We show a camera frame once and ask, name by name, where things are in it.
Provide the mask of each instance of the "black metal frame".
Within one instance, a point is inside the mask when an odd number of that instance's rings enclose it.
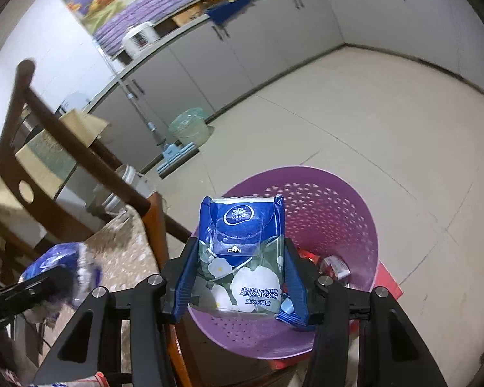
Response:
[[[52,346],[34,383],[76,380],[100,371],[111,387],[130,382],[134,387],[173,387],[163,323],[175,323],[184,314],[182,305],[190,298],[186,287],[196,275],[197,246],[191,237],[162,275],[151,275],[134,288],[114,293],[94,289]],[[285,247],[285,280],[290,269],[297,271],[306,321],[319,325],[303,387],[344,386],[351,320],[360,321],[358,387],[447,386],[421,336],[387,289],[368,293],[344,288],[327,276],[319,277],[315,265],[299,257],[292,240],[285,239]],[[291,290],[289,295],[295,302]],[[130,320],[131,374],[120,367],[125,319]]]
[[[27,281],[0,289],[0,328],[43,300],[55,295],[66,297],[72,285],[70,270],[58,266]]]

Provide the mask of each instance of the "wooden chair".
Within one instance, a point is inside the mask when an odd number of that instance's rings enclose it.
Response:
[[[50,112],[30,88],[34,70],[35,65],[31,60],[22,61],[16,70],[14,89],[0,136],[0,178],[24,209],[61,243],[81,242],[93,234],[93,231],[49,197],[14,156],[11,144],[18,129],[22,108],[27,104],[43,127],[80,166],[126,204],[137,210],[145,225],[147,238],[156,262],[160,269],[163,268],[169,259],[166,233],[168,232],[185,243],[191,234],[190,231],[163,213],[160,194],[155,193],[149,199],[145,199],[122,181],[114,172],[121,163],[104,145],[96,141],[88,149]],[[21,186],[29,188],[33,196],[25,196],[25,191],[21,191]],[[10,284],[14,280],[13,271],[21,273],[25,268],[17,258],[25,256],[30,260],[35,260],[39,255],[1,222],[0,237],[5,240],[5,249],[0,248],[0,259],[2,260],[0,278],[2,282]],[[184,325],[182,323],[169,325],[168,333],[168,351],[179,385],[200,387],[202,382]]]

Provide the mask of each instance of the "mop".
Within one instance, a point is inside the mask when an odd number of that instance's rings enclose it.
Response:
[[[142,109],[136,102],[135,95],[129,90],[129,88],[125,85],[121,77],[119,76],[118,72],[116,71],[115,67],[113,66],[111,60],[106,55],[104,50],[98,44],[98,42],[94,39],[93,45],[97,49],[98,53],[102,56],[104,61],[106,62],[107,66],[113,73],[118,85],[122,89],[122,91],[127,96],[127,99],[135,109],[135,112],[140,116],[143,123],[147,126],[149,132],[151,133],[152,137],[156,141],[156,145],[161,149],[163,153],[164,162],[160,164],[156,171],[160,178],[167,177],[170,173],[176,170],[180,165],[184,164],[187,160],[191,159],[194,155],[199,153],[199,149],[195,146],[193,142],[187,144],[186,146],[179,148],[175,143],[168,143],[166,142],[166,138],[161,135],[156,126],[145,116]]]

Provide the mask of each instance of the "white flower print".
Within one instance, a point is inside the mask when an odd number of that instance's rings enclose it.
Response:
[[[248,287],[277,289],[277,299],[281,300],[280,280],[272,270],[263,266],[257,266],[254,271],[249,268],[241,268],[233,278],[230,286],[231,295],[236,300],[239,311],[247,313],[254,311],[253,304],[246,304],[246,298],[249,297],[241,294],[242,288]]]
[[[210,272],[214,278],[218,279],[222,276],[229,275],[232,267],[224,258],[216,257],[208,265],[208,272]]]
[[[199,307],[210,310],[231,310],[231,299],[222,285],[206,289],[199,298]]]
[[[192,297],[200,297],[207,288],[207,281],[200,276],[196,276],[196,281],[194,282],[194,288],[192,288]]]

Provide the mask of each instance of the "blue cloth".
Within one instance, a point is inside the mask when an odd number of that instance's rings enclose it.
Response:
[[[226,20],[233,17],[250,2],[251,0],[235,0],[231,3],[225,3],[214,8],[209,8],[207,14],[210,16],[213,23],[217,26],[222,26]]]

